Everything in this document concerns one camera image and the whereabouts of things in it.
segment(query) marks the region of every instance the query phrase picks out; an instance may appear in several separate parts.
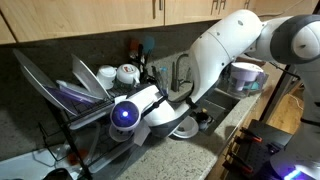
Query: kitchen counter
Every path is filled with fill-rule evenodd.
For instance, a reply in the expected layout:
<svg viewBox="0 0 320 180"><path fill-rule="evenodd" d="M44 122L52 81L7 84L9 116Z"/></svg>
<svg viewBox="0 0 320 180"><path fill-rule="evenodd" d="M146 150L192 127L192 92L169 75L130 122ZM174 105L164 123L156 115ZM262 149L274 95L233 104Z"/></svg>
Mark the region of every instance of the kitchen counter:
<svg viewBox="0 0 320 180"><path fill-rule="evenodd" d="M198 132L190 139L160 140L119 179L204 179L259 97L256 94L240 100L210 136Z"/></svg>

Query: metal dish rack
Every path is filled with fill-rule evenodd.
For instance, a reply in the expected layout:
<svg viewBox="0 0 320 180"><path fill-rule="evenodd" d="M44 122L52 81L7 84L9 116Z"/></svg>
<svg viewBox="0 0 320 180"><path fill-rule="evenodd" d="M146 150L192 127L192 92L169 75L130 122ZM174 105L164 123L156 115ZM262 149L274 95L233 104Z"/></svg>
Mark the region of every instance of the metal dish rack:
<svg viewBox="0 0 320 180"><path fill-rule="evenodd" d="M55 152L50 148L51 145L48 142L48 139L52 136L57 135L58 133L62 132L66 138L67 143L70 146L70 150L76 155L78 158L78 161L80 163L80 166L82 168L81 175L83 178L86 179L92 179L91 172L89 170L90 167L94 166L95 163L100 163L99 160L103 157L108 156L115 156L113 151L119 151L119 148L121 146L128 146L128 143L132 142L132 138L128 140L128 142L119 143L114 141L108 132L108 127L110 126L110 121L107 121L109 119L109 116L107 116L113 105L114 105L114 99L118 96L126 95L130 92L130 89L125 89L119 87L119 85L115 84L115 87L111 90L108 90L108 93L110 94L111 98L106 98L104 100L101 100L95 104L92 105L85 105L82 103L74 103L75 109L77 109L78 115L74 116L70 113L68 113L65 110L59 109L53 104L51 104L49 101L46 100L46 103L52 112L53 116L55 117L60 130L57 132L54 132L52 134L48 134L41 123L39 123L39 129L43 135L43 141L45 147L49 150L50 154L53 156L53 158L58 161L62 161L67 156L63 156L61 158L58 158L55 155ZM104 119L104 121L99 122L101 124L101 130L99 133L99 139L97 142L97 146L95 148L94 156L91 158L91 160L87 163L84 163L83 158L81 158L78 148L75 145L74 137L72 136L73 130L79 129L81 127L86 126L87 124L90 124L93 121L97 121L98 119Z"/></svg>

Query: cabinet door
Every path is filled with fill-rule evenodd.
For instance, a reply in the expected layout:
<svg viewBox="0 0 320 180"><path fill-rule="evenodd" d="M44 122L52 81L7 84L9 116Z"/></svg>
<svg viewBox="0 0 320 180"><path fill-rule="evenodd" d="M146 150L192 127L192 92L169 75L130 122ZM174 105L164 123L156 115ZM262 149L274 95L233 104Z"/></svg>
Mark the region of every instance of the cabinet door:
<svg viewBox="0 0 320 180"><path fill-rule="evenodd" d="M164 25L158 0L1 0L19 42Z"/></svg>
<svg viewBox="0 0 320 180"><path fill-rule="evenodd" d="M318 0L254 0L254 12L262 19L312 14Z"/></svg>
<svg viewBox="0 0 320 180"><path fill-rule="evenodd" d="M8 43L15 43L9 28L7 27L4 19L0 16L0 44L8 44Z"/></svg>
<svg viewBox="0 0 320 180"><path fill-rule="evenodd" d="M166 0L165 25L214 20L218 0Z"/></svg>
<svg viewBox="0 0 320 180"><path fill-rule="evenodd" d="M222 19L229 14L247 8L247 0L220 0L216 17Z"/></svg>

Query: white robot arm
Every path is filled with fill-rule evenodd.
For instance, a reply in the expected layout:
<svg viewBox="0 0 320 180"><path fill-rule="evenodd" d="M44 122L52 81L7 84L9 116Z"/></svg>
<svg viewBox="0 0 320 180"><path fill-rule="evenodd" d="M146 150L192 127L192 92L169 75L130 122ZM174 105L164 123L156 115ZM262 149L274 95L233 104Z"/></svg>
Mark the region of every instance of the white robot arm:
<svg viewBox="0 0 320 180"><path fill-rule="evenodd" d="M239 10L222 19L191 46L189 57L194 78L193 92L187 101L173 109L164 101L144 117L153 135L170 135L198 104L229 63L243 53L264 60L295 64L305 85L302 123L286 147L271 158L281 176L298 169L320 179L320 16L303 15L262 23L251 11ZM137 121L147 107L159 99L155 86L127 100L137 105Z"/></svg>

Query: blue light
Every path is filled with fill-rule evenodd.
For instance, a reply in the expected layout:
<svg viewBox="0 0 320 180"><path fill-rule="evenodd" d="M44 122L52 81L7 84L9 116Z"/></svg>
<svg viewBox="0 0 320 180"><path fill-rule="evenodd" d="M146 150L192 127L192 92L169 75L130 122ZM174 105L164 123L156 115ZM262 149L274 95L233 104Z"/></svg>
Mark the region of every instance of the blue light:
<svg viewBox="0 0 320 180"><path fill-rule="evenodd" d="M292 179L296 178L298 175L300 175L300 173L301 172L296 169L296 170L292 171L290 174L286 175L284 177L284 180L292 180Z"/></svg>
<svg viewBox="0 0 320 180"><path fill-rule="evenodd" d="M123 111L123 112L122 112L122 116L123 116L123 117L127 117L127 116L128 116L128 112L127 112L127 111Z"/></svg>

